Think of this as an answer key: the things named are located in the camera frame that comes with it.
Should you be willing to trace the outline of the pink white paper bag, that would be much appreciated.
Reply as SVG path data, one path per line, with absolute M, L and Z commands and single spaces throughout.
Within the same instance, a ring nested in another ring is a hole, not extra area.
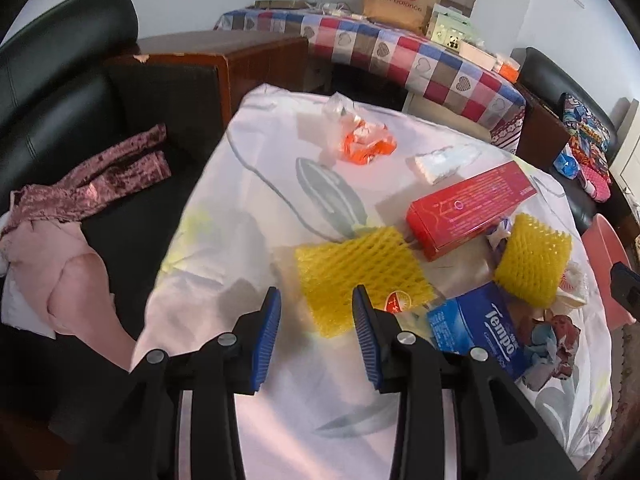
M 589 284 L 587 275 L 582 272 L 582 267 L 570 260 L 562 274 L 555 302 L 569 309 L 578 309 L 584 306 L 589 299 Z

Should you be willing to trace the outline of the large yellow foam fruit net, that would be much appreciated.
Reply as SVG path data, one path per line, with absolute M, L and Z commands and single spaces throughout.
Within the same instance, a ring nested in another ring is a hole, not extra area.
M 363 285 L 372 307 L 400 313 L 436 299 L 418 258 L 392 226 L 341 243 L 295 249 L 300 289 L 319 334 L 340 336 L 354 327 L 352 291 Z

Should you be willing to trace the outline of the red blue wrapper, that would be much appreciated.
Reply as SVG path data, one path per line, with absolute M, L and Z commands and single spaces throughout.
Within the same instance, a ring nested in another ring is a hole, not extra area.
M 523 384 L 540 391 L 551 378 L 567 380 L 574 372 L 580 329 L 565 314 L 537 320 L 526 316 L 518 323 L 518 341 L 523 345 L 526 370 Z

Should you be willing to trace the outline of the small yellow foam fruit net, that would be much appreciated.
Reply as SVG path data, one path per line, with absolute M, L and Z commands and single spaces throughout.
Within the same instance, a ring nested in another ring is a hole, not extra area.
M 515 216 L 494 282 L 529 307 L 548 309 L 572 253 L 572 237 L 530 214 Z

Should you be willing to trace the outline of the blue Tempo tissue pack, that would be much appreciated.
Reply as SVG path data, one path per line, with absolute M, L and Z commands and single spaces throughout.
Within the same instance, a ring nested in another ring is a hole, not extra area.
M 468 354 L 485 349 L 513 378 L 528 367 L 515 326 L 499 287 L 489 282 L 448 299 L 426 315 L 437 347 L 443 352 Z

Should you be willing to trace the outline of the red medicine box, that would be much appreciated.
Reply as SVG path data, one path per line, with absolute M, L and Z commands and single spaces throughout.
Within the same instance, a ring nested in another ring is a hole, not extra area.
M 536 195 L 516 162 L 507 162 L 412 202 L 408 226 L 434 261 L 508 218 Z

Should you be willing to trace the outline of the white torn wrapper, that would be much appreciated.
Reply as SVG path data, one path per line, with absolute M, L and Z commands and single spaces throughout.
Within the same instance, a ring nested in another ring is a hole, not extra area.
M 480 156 L 480 150 L 470 144 L 448 145 L 413 157 L 416 169 L 428 184 L 451 177 L 460 168 L 469 166 Z

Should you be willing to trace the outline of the orange clear snack wrapper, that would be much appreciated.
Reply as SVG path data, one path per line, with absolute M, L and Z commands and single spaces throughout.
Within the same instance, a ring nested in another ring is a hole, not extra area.
M 334 93 L 323 105 L 322 117 L 326 146 L 344 162 L 369 165 L 396 151 L 397 141 L 387 126 L 362 116 L 346 96 Z

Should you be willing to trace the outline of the pink plastic trash bucket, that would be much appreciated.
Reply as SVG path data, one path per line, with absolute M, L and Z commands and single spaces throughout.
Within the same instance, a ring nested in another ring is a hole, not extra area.
M 614 332 L 624 325 L 634 324 L 636 319 L 612 297 L 612 267 L 615 263 L 629 266 L 629 259 L 614 228 L 602 214 L 596 214 L 590 227 L 582 233 L 582 244 L 596 277 L 608 329 Z

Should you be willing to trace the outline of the pink floral table cloth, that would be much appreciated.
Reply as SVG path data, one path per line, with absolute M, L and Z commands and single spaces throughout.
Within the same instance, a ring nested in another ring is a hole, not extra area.
M 251 479 L 384 479 L 397 396 L 368 381 L 352 325 L 352 290 L 375 307 L 399 302 L 401 324 L 426 330 L 434 294 L 487 283 L 492 255 L 478 236 L 434 261 L 407 226 L 410 205 L 435 191 L 419 157 L 467 148 L 460 181 L 507 164 L 509 153 L 393 110 L 358 105 L 397 146 L 365 165 L 332 148 L 336 104 L 260 86 L 242 101 L 206 162 L 160 264 L 134 357 L 198 350 L 280 289 L 282 318 L 265 385 L 236 402 Z

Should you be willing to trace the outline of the pink garment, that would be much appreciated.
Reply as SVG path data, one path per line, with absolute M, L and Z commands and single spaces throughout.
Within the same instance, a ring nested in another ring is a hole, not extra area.
M 120 324 L 102 258 L 77 222 L 24 221 L 1 237 L 1 321 L 74 336 L 126 370 L 136 342 Z

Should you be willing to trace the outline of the maroon velvet cloth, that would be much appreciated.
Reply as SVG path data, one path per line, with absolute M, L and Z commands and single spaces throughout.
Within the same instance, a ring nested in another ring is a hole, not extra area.
M 27 221 L 79 222 L 115 200 L 171 176 L 164 152 L 166 127 L 158 124 L 82 162 L 52 185 L 31 184 L 11 193 L 3 235 Z

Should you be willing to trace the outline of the wooden side table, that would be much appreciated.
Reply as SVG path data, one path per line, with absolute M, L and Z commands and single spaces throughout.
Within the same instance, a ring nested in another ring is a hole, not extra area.
M 307 58 L 308 40 L 294 32 L 203 30 L 140 39 L 107 64 L 213 68 L 227 125 L 244 96 L 261 84 L 302 91 Z

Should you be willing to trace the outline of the black leather sofa left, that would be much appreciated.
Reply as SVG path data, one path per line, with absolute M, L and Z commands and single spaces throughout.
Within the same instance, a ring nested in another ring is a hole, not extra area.
M 1 192 L 58 182 L 90 156 L 164 125 L 163 183 L 88 219 L 125 330 L 146 300 L 192 188 L 224 132 L 218 74 L 193 65 L 122 65 L 138 19 L 131 0 L 67 0 L 1 50 Z M 86 433 L 125 373 L 74 337 L 1 331 L 1 408 L 64 441 Z

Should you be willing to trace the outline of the green white box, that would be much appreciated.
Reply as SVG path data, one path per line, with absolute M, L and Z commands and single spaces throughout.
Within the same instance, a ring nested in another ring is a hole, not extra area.
M 462 42 L 473 42 L 477 33 L 469 18 L 454 8 L 435 4 L 426 29 L 426 36 L 435 44 L 460 52 Z

